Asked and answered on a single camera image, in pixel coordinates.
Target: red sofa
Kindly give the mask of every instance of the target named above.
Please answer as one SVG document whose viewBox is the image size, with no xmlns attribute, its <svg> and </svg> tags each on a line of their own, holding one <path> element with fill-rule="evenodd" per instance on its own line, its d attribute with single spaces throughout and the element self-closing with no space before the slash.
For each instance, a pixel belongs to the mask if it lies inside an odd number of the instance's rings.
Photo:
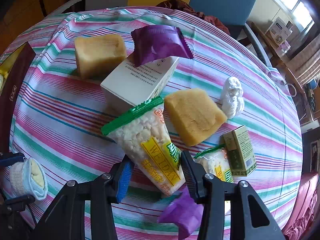
<svg viewBox="0 0 320 240">
<path fill-rule="evenodd" d="M 317 201 L 318 176 L 318 173 L 306 173 L 301 176 L 296 203 L 287 224 L 282 229 L 286 239 L 300 239 L 312 225 L 316 212 L 314 207 Z"/>
</svg>

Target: green packaging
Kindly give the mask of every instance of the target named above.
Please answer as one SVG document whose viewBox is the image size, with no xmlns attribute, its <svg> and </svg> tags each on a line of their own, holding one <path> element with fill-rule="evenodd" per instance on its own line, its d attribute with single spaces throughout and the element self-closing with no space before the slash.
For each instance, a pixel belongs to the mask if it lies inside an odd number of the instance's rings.
<svg viewBox="0 0 320 240">
<path fill-rule="evenodd" d="M 206 172 L 212 173 L 222 181 L 233 183 L 225 144 L 199 152 L 194 158 L 196 163 L 200 163 Z"/>
<path fill-rule="evenodd" d="M 181 151 L 172 143 L 163 117 L 161 97 L 148 99 L 101 128 L 140 170 L 170 196 L 184 183 Z"/>
<path fill-rule="evenodd" d="M 223 135 L 233 176 L 248 176 L 256 167 L 249 133 L 245 125 Z"/>
</svg>

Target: table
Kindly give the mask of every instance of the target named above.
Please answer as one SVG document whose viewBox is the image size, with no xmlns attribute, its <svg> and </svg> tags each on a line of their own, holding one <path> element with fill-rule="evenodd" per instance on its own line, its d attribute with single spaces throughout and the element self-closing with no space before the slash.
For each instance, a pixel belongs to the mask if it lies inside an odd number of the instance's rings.
<svg viewBox="0 0 320 240">
<path fill-rule="evenodd" d="M 257 169 L 246 179 L 282 228 L 292 212 L 302 166 L 299 120 L 292 98 L 276 69 L 269 69 L 233 38 L 195 16 L 157 7 L 123 7 L 49 17 L 21 34 L 1 56 L 0 62 L 28 41 L 33 60 L 16 103 L 10 149 L 42 164 L 49 193 L 31 205 L 37 219 L 70 179 L 79 183 L 95 179 L 121 161 L 123 151 L 101 135 L 100 128 L 114 119 L 100 89 L 100 80 L 81 80 L 76 72 L 74 38 L 107 33 L 122 35 L 127 54 L 134 44 L 131 31 L 152 24 L 179 27 L 194 54 L 180 59 L 161 96 L 186 88 L 202 88 L 220 105 L 225 80 L 236 76 L 244 89 L 244 112 L 223 124 L 210 138 L 186 147 L 168 115 L 165 122 L 173 143 L 193 155 L 219 144 L 221 135 L 246 125 L 256 155 Z M 5 193 L 13 196 L 9 169 L 1 177 Z M 234 177 L 235 182 L 241 177 Z M 113 205 L 119 239 L 177 239 L 173 224 L 158 224 L 161 211 L 177 197 L 167 198 L 137 168 L 127 196 Z M 33 226 L 27 211 L 22 213 Z M 91 239 L 90 202 L 85 206 L 85 233 Z M 225 217 L 224 239 L 230 235 L 230 214 Z M 188 239 L 196 239 L 197 232 Z"/>
</svg>

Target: cardboard box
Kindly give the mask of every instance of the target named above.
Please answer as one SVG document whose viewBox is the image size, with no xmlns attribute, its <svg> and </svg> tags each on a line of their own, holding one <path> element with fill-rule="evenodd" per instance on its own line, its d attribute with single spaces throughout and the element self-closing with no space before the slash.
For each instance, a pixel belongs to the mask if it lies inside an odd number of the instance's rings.
<svg viewBox="0 0 320 240">
<path fill-rule="evenodd" d="M 167 57 L 135 68 L 132 56 L 117 66 L 100 85 L 107 103 L 121 114 L 158 96 L 179 62 L 178 57 Z"/>
<path fill-rule="evenodd" d="M 270 37 L 276 45 L 280 46 L 291 34 L 285 23 L 278 17 L 266 31 L 266 35 Z"/>
<path fill-rule="evenodd" d="M 22 61 L 26 57 L 29 59 L 29 55 L 33 55 L 33 53 L 32 53 L 33 50 L 30 48 L 26 49 L 26 47 L 30 47 L 30 44 L 28 42 L 26 42 L 26 43 L 22 44 L 20 47 L 18 47 L 14 52 L 12 52 L 4 60 L 4 62 L 2 62 L 2 64 L 0 64 L 0 75 L 3 76 L 3 78 L 1 78 L 1 79 L 3 79 L 3 82 L 2 82 L 2 84 L 0 84 L 0 95 L 1 95 L 1 92 L 4 88 L 6 80 L 8 79 L 10 71 L 13 68 L 13 66 L 16 64 L 16 62 L 18 62 L 18 59 L 20 59 L 20 61 Z"/>
<path fill-rule="evenodd" d="M 249 133 L 245 125 L 223 135 L 233 176 L 248 176 L 256 167 Z"/>
</svg>

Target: green bag seal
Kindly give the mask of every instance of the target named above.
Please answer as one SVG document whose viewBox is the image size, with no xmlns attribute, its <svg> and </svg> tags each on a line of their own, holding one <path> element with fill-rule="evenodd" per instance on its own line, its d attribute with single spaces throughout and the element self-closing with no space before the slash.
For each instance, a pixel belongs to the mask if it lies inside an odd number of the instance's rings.
<svg viewBox="0 0 320 240">
<path fill-rule="evenodd" d="M 213 152 L 215 152 L 215 151 L 217 151 L 217 150 L 219 150 L 219 149 L 221 149 L 221 148 L 223 148 L 225 146 L 226 146 L 225 144 L 220 144 L 220 145 L 217 145 L 216 147 L 208 148 L 208 149 L 204 150 L 203 152 L 197 153 L 196 156 L 194 156 L 194 158 L 196 159 L 196 158 L 198 158 L 200 156 L 203 156 L 203 155 L 205 155 L 207 153 L 213 153 Z"/>
<path fill-rule="evenodd" d="M 160 104 L 163 104 L 163 99 L 161 96 L 148 99 L 141 103 L 138 106 L 135 106 L 131 109 L 129 109 L 127 112 L 119 116 L 118 118 L 112 120 L 111 122 L 105 124 L 101 128 L 101 132 L 103 135 L 108 135 L 112 131 L 118 129 L 119 127 L 126 125 L 133 121 L 134 119 L 142 116 L 146 112 L 150 111 L 152 108 L 159 106 Z"/>
</svg>

